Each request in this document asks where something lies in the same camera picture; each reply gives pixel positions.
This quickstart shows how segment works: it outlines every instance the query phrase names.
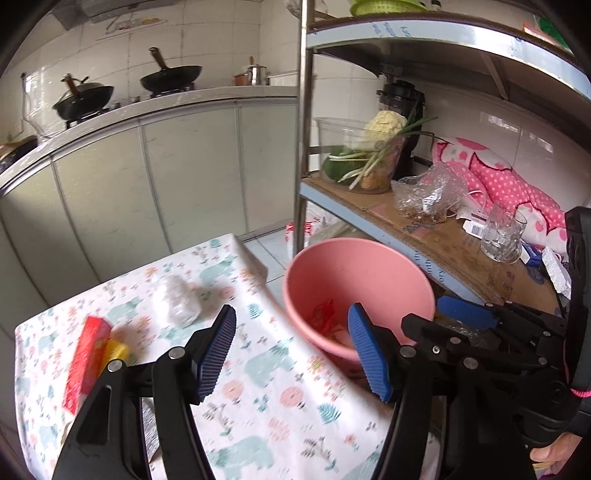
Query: white countertop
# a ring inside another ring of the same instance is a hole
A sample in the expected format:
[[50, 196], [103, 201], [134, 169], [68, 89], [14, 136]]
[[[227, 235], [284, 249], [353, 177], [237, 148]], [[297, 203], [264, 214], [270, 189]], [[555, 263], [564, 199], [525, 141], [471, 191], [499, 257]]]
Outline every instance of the white countertop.
[[42, 158], [50, 155], [61, 147], [90, 135], [96, 131], [110, 127], [133, 118], [149, 115], [196, 103], [213, 102], [220, 100], [248, 99], [248, 98], [272, 98], [272, 97], [296, 97], [296, 87], [284, 86], [241, 86], [219, 87], [191, 92], [173, 93], [162, 97], [131, 103], [116, 110], [103, 113], [93, 119], [71, 127], [55, 137], [43, 142], [35, 150], [31, 151], [10, 168], [0, 174], [0, 188], [4, 187], [13, 178], [32, 167]]

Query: shelf pole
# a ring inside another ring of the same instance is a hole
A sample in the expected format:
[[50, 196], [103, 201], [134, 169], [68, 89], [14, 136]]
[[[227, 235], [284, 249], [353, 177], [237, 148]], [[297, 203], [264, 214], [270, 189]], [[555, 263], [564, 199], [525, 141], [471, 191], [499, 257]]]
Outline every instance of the shelf pole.
[[306, 48], [308, 27], [314, 21], [314, 0], [302, 0], [300, 46], [298, 62], [298, 105], [297, 105], [297, 159], [295, 168], [294, 193], [294, 257], [304, 248], [304, 230], [306, 227], [306, 200], [300, 196], [300, 182], [309, 174], [310, 121], [312, 109], [312, 75], [314, 72], [314, 54]]

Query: black frying pan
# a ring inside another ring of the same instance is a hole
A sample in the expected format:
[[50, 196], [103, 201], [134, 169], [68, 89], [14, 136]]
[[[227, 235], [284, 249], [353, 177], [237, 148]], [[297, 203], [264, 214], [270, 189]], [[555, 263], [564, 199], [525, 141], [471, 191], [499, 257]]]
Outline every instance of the black frying pan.
[[68, 73], [61, 80], [66, 82], [70, 94], [59, 100], [53, 109], [66, 121], [77, 120], [91, 113], [98, 112], [103, 108], [113, 95], [113, 87], [101, 83], [84, 83], [88, 77], [78, 80], [80, 85], [76, 86], [72, 76]]
[[156, 47], [151, 47], [150, 53], [161, 70], [142, 77], [139, 81], [142, 87], [152, 93], [170, 92], [171, 90], [184, 88], [201, 73], [201, 67], [198, 65], [168, 68], [164, 63], [162, 54]]

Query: cabinet door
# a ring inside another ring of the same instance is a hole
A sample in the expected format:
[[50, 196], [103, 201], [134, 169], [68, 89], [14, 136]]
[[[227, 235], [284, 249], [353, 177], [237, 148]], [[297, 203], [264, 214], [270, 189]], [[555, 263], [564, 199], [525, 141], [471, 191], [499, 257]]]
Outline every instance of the cabinet door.
[[246, 218], [255, 231], [293, 217], [296, 106], [241, 108]]
[[21, 262], [50, 305], [98, 285], [70, 226], [50, 166], [2, 197], [0, 211]]
[[234, 108], [216, 106], [144, 128], [173, 251], [246, 233]]
[[14, 329], [18, 325], [42, 312], [47, 306], [22, 268], [0, 223], [1, 328], [14, 338]]
[[136, 129], [56, 161], [74, 228], [101, 281], [169, 254]]
[[17, 415], [14, 404], [14, 341], [0, 332], [0, 427], [17, 431]]

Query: wok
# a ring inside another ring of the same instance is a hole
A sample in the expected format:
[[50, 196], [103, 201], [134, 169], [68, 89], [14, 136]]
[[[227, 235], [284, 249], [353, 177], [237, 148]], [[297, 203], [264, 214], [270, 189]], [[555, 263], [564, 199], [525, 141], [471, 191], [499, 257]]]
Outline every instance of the wok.
[[[74, 80], [80, 82], [80, 85], [76, 86]], [[97, 82], [85, 83], [87, 80], [88, 77], [82, 80], [72, 78], [69, 73], [62, 78], [61, 81], [66, 82], [70, 92], [62, 96], [53, 109], [64, 120], [77, 120], [98, 112], [111, 99], [113, 87]]]
[[31, 135], [23, 140], [0, 145], [0, 173], [16, 163], [31, 150], [37, 148], [37, 137]]
[[183, 67], [168, 68], [160, 50], [156, 47], [150, 48], [154, 60], [160, 66], [161, 70], [142, 77], [139, 81], [146, 90], [152, 93], [169, 92], [179, 90], [189, 85], [201, 73], [201, 67], [198, 65], [185, 65]]

